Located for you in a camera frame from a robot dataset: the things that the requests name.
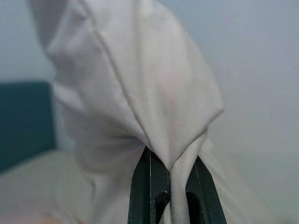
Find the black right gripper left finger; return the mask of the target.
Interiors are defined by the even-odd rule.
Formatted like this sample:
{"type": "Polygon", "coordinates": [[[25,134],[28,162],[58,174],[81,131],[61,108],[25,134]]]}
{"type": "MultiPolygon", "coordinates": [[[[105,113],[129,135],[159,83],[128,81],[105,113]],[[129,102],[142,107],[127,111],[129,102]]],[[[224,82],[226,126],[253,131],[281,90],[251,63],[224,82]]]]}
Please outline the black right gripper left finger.
{"type": "Polygon", "coordinates": [[[128,223],[158,224],[169,201],[169,172],[145,147],[131,182],[128,223]]]}

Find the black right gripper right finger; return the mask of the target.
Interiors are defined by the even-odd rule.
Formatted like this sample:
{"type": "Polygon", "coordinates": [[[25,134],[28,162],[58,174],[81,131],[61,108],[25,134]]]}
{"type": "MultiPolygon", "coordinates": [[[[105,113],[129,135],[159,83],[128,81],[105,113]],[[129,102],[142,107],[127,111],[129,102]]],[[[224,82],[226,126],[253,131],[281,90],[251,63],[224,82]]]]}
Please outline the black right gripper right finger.
{"type": "Polygon", "coordinates": [[[213,178],[197,157],[185,187],[191,224],[226,224],[213,178]]]}

